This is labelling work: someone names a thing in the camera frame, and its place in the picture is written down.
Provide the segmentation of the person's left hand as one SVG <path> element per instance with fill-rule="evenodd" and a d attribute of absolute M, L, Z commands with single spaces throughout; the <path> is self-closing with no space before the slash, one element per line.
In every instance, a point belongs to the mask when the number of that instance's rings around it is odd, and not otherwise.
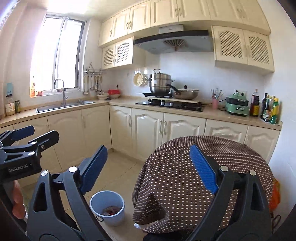
<path fill-rule="evenodd" d="M 11 198 L 13 201 L 12 213 L 17 219 L 25 219 L 26 208 L 23 202 L 23 195 L 21 192 L 21 187 L 17 180 L 13 182 L 13 188 L 11 191 Z"/>

